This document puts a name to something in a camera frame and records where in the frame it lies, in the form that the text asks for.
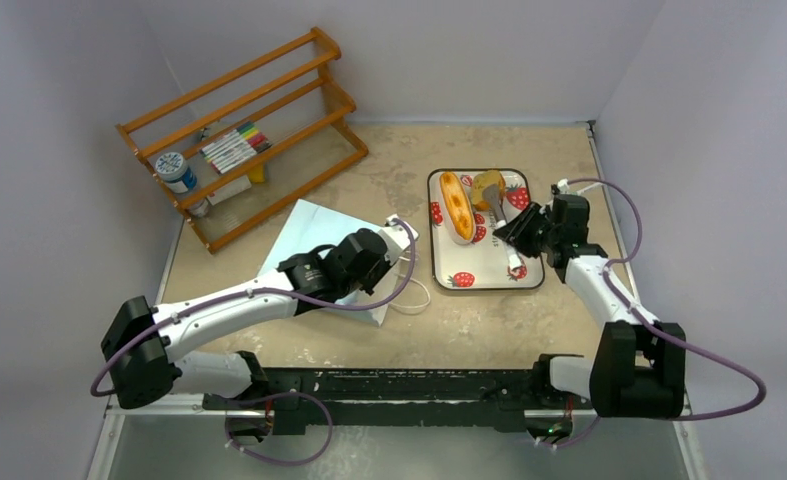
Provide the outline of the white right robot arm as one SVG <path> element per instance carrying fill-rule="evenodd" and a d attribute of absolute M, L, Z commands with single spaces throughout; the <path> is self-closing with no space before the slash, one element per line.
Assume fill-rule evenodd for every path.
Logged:
<path fill-rule="evenodd" d="M 659 322 L 607 275 L 607 252 L 588 239 L 589 217 L 586 198 L 559 194 L 549 206 L 529 204 L 494 234 L 519 254 L 543 259 L 601 327 L 591 359 L 539 357 L 532 368 L 532 397 L 553 407 L 571 393 L 588 399 L 605 418 L 677 418 L 684 408 L 685 353 L 652 330 L 658 327 L 678 340 L 684 331 L 676 323 Z"/>

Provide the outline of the brown fake bread slice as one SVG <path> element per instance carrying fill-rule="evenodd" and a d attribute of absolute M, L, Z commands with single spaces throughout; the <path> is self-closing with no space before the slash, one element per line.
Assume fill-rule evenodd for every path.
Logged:
<path fill-rule="evenodd" d="M 504 176 L 499 170 L 486 170 L 476 175 L 470 187 L 470 202 L 477 211 L 498 211 L 506 190 Z"/>

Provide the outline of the metal kitchen tongs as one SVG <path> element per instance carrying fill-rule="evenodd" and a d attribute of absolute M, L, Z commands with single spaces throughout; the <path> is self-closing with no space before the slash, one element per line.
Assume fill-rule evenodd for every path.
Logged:
<path fill-rule="evenodd" d="M 507 224 L 507 219 L 502 207 L 500 185 L 498 183 L 489 184 L 484 188 L 482 197 L 483 200 L 488 203 L 492 213 L 495 216 L 496 228 L 494 231 L 494 236 L 497 237 L 498 230 Z M 523 262 L 517 251 L 512 246 L 510 246 L 505 241 L 502 241 L 502 244 L 506 258 L 508 260 L 508 268 L 514 275 L 517 275 L 520 269 L 523 267 Z"/>

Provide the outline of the long orange fake bread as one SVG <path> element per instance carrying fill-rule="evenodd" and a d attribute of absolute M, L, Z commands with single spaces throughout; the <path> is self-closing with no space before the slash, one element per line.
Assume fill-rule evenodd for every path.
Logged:
<path fill-rule="evenodd" d="M 456 244 L 472 242 L 476 224 L 472 206 L 460 178 L 453 172 L 443 172 L 438 180 L 440 207 L 444 225 Z"/>

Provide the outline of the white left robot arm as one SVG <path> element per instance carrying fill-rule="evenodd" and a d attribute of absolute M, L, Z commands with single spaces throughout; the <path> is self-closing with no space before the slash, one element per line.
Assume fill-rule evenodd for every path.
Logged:
<path fill-rule="evenodd" d="M 124 409 L 150 405 L 190 389 L 231 398 L 253 409 L 267 382 L 249 353 L 208 360 L 199 347 L 270 320 L 332 308 L 356 291 L 368 295 L 418 238 L 398 219 L 376 231 L 361 228 L 339 244 L 320 245 L 266 273 L 185 302 L 152 305 L 143 296 L 122 303 L 100 342 L 105 364 L 93 380 L 96 397 L 114 396 Z"/>

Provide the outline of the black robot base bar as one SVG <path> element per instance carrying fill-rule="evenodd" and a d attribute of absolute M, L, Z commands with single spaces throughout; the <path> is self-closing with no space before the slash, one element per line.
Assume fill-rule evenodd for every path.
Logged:
<path fill-rule="evenodd" d="M 226 429 L 258 439 L 299 435 L 309 426 L 485 427 L 557 450 L 597 423 L 580 397 L 537 391 L 532 368 L 268 368 L 234 397 L 205 394 L 203 407 L 249 414 Z"/>

